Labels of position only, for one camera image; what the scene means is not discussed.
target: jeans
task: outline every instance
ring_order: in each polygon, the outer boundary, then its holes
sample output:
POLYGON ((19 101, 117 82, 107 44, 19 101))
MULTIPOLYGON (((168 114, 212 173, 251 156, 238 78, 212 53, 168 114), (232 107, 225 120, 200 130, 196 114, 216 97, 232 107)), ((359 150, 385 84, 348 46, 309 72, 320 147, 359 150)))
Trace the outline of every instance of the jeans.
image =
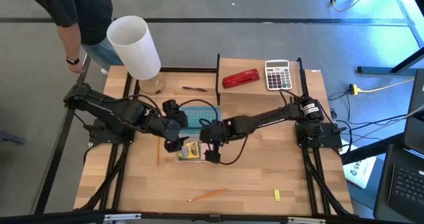
POLYGON ((95 62, 103 69, 109 71, 112 65, 123 65, 117 52, 107 38, 96 45, 82 44, 82 47, 95 62))

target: person's hand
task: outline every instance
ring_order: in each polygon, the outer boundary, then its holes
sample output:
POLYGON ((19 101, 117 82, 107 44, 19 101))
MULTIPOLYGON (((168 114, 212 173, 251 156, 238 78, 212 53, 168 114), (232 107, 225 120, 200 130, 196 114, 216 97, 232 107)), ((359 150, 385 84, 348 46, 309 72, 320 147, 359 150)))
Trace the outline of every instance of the person's hand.
POLYGON ((68 64, 69 71, 75 74, 82 74, 85 72, 85 68, 82 66, 81 62, 78 62, 75 65, 68 64))

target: white paper cylinder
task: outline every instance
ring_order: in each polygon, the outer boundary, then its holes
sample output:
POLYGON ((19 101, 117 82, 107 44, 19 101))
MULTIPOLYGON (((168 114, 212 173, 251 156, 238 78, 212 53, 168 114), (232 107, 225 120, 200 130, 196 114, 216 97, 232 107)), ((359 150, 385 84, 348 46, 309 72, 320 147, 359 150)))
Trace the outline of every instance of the white paper cylinder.
POLYGON ((144 81, 159 72, 159 55, 144 19, 137 16, 117 19, 107 29, 107 39, 132 77, 144 81))

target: person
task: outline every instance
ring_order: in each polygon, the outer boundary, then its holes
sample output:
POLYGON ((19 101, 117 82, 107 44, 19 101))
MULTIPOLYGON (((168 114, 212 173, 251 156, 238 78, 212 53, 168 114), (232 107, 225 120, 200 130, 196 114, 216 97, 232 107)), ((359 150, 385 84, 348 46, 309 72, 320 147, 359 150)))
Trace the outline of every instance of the person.
POLYGON ((122 65, 121 59, 106 37, 112 22, 111 0, 35 0, 52 17, 66 52, 71 72, 85 72, 79 58, 82 46, 107 75, 111 65, 122 65))

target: concrete floor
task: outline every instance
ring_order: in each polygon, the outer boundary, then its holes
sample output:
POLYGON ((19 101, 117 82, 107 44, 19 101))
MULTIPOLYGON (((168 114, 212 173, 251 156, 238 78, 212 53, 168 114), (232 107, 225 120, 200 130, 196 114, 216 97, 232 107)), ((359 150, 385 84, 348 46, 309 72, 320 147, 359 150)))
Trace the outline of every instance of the concrete floor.
MULTIPOLYGON (((113 0, 115 17, 267 17, 312 19, 402 19, 396 0, 363 0, 345 13, 328 0, 113 0)), ((337 0, 340 8, 354 0, 337 0)), ((47 17, 31 0, 0 0, 0 17, 47 17)), ((399 82, 405 76, 357 74, 357 66, 394 66, 419 46, 408 27, 395 25, 293 24, 150 24, 163 66, 215 66, 216 54, 229 58, 295 60, 323 72, 327 94, 351 83, 371 89, 399 82)), ((69 73, 53 24, 0 24, 0 130, 26 138, 24 145, 0 146, 0 216, 31 212, 41 175, 62 122, 62 99, 77 76, 69 73)), ((91 64, 86 81, 103 89, 106 77, 91 64)), ((407 112, 412 83, 351 99, 352 121, 383 119, 407 112)), ((346 120, 346 101, 331 102, 346 120)), ((81 114, 88 123, 93 120, 81 114)), ((373 134, 386 138, 404 124, 373 134)), ((366 134, 375 129, 363 129, 366 134)), ((47 212, 72 210, 88 135, 74 121, 50 195, 47 212)), ((373 140, 361 140, 366 145, 373 140)), ((369 210, 354 203, 355 212, 369 210)))

